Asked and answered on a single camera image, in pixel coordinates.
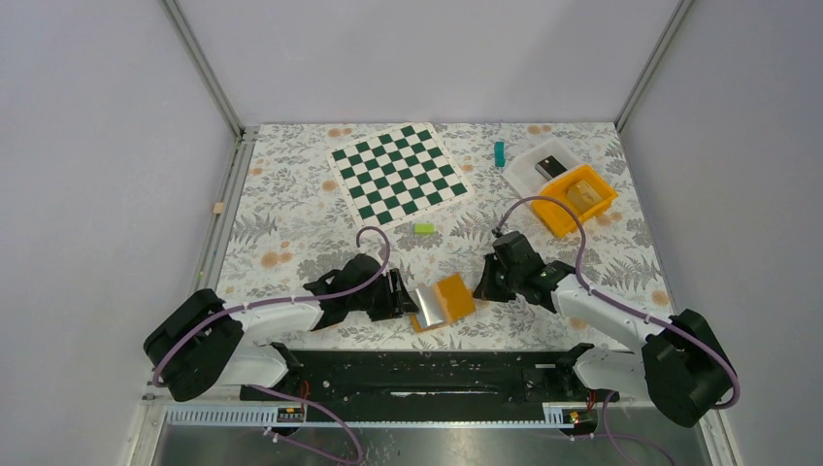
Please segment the orange leather card holder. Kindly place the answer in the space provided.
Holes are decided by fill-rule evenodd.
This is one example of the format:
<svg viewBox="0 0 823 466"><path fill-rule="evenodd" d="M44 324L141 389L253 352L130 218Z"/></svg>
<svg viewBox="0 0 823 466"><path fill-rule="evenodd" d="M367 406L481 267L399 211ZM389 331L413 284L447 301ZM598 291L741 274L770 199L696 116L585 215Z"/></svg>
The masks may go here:
<svg viewBox="0 0 823 466"><path fill-rule="evenodd" d="M418 308L410 317L417 333L449 326L477 309L472 292L460 274L416 288L411 292L411 299Z"/></svg>

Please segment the gold cards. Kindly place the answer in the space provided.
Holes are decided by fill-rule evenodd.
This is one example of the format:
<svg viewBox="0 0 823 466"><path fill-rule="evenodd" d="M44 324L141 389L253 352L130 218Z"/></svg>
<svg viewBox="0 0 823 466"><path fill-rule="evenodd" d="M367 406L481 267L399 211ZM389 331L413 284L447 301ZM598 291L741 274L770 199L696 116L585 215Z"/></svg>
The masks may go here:
<svg viewBox="0 0 823 466"><path fill-rule="evenodd" d="M566 191L566 196L581 213L593 209L603 200L598 191L587 181L571 184Z"/></svg>

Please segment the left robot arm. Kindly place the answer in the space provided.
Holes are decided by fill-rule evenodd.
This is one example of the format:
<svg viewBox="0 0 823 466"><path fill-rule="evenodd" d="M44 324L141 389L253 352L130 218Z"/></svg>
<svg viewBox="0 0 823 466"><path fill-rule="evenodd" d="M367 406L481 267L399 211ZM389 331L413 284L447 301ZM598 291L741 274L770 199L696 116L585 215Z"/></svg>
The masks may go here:
<svg viewBox="0 0 823 466"><path fill-rule="evenodd" d="M178 402L215 385L261 385L287 399L302 376L278 335L325 329L354 312L382 321L418 311L398 269L358 253L295 295L238 303L199 289L146 337L143 350Z"/></svg>

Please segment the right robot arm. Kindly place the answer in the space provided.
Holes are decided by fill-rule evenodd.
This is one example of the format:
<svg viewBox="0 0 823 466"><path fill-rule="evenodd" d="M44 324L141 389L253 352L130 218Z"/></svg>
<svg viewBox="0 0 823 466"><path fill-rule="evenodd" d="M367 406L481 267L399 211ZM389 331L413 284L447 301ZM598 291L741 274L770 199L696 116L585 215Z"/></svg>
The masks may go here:
<svg viewBox="0 0 823 466"><path fill-rule="evenodd" d="M578 344L568 350L556 375L566 398L613 390L649 401L670 421L692 427L736 394L737 374L701 314L684 310L660 318L632 310L585 283L574 266L544 261L517 231L497 238L492 249L475 298L507 303L521 297L552 314L581 319L625 348Z"/></svg>

